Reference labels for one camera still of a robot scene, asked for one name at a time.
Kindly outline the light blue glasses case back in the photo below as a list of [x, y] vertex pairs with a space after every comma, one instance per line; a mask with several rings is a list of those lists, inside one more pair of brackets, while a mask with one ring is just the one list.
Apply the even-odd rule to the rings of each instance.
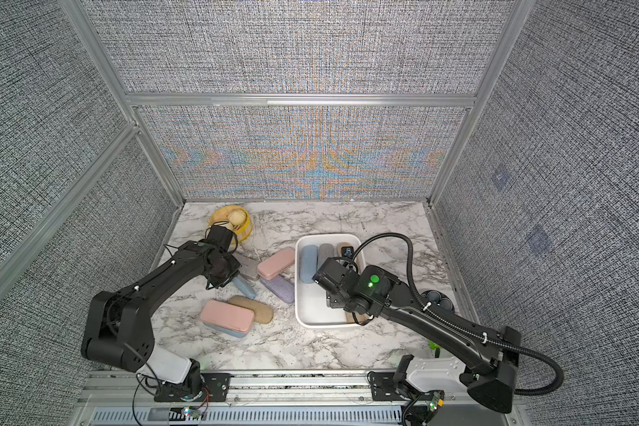
[[301, 250], [299, 263], [299, 279], [304, 284], [313, 283], [313, 276], [317, 272], [318, 247], [315, 245], [306, 245]]

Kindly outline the purple fabric glasses case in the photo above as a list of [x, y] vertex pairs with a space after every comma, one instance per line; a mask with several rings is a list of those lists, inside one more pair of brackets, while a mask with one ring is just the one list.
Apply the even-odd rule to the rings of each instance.
[[281, 275], [277, 275], [271, 279], [260, 277], [261, 283], [269, 289], [277, 298], [287, 305], [292, 305], [295, 301], [295, 287]]

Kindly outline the tan fabric glasses case front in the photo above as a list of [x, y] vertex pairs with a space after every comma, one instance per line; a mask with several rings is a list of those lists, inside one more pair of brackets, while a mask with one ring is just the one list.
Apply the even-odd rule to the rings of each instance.
[[351, 325], [360, 325], [369, 320], [368, 315], [346, 312], [346, 323]]

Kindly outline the grey fabric glasses case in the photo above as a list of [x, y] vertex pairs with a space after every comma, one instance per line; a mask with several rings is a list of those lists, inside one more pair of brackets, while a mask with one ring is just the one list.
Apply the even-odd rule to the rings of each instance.
[[322, 266], [324, 262], [335, 255], [335, 246], [330, 243], [319, 245], [318, 249], [318, 266]]

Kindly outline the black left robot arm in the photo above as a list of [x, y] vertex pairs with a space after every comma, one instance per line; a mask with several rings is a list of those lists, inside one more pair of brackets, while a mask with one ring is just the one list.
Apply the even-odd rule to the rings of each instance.
[[192, 362], [155, 344], [152, 317], [190, 280], [202, 276], [209, 289], [225, 287], [239, 274], [239, 241], [222, 223], [199, 241], [187, 241], [154, 271], [115, 292], [99, 292], [90, 303], [82, 356], [125, 371], [177, 383]]

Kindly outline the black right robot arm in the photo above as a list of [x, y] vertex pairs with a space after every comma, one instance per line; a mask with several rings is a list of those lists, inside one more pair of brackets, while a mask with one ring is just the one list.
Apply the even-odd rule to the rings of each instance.
[[346, 312], [398, 323], [442, 346], [465, 365], [464, 371], [455, 376], [472, 399], [495, 412], [511, 412], [519, 355], [492, 342], [518, 345], [521, 343], [518, 330], [506, 327], [497, 331], [429, 301], [421, 305], [408, 284], [378, 266], [368, 266], [363, 273], [356, 273], [328, 259], [313, 279]]

